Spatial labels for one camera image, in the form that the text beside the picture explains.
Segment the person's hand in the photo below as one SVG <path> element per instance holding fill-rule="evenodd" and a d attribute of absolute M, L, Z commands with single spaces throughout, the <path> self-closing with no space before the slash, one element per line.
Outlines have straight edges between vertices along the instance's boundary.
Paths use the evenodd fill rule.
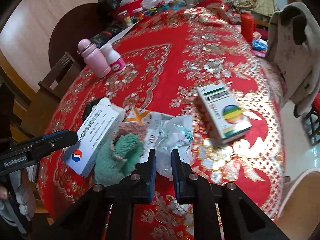
<path fill-rule="evenodd" d="M 0 186 L 0 199 L 7 200 L 8 199 L 8 191 L 5 187 Z"/>

